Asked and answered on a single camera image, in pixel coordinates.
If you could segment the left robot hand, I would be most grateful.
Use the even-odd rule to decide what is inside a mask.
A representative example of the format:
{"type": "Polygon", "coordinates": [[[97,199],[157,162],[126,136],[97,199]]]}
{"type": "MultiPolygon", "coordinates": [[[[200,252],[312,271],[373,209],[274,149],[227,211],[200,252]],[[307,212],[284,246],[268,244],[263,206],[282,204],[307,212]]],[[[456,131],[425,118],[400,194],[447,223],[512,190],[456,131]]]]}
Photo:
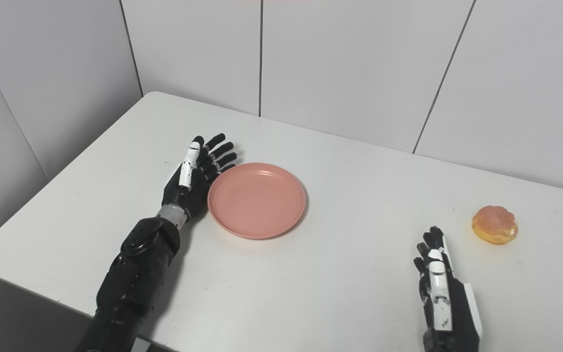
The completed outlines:
{"type": "Polygon", "coordinates": [[[206,207],[213,182],[235,167],[238,155],[234,147],[224,133],[208,141],[196,136],[186,150],[183,162],[164,188],[158,216],[178,228],[196,218],[206,207]]]}

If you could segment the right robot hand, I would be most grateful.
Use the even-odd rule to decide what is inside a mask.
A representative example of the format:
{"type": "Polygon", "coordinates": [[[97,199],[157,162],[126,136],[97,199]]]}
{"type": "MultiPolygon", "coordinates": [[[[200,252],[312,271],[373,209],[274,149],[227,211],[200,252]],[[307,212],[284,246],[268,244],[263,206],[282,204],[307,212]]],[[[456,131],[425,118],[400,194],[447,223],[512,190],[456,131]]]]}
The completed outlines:
{"type": "Polygon", "coordinates": [[[432,226],[416,245],[413,260],[419,272],[419,294],[424,307],[425,352],[477,352],[482,339],[482,322],[469,283],[452,271],[444,232],[432,226]]]}

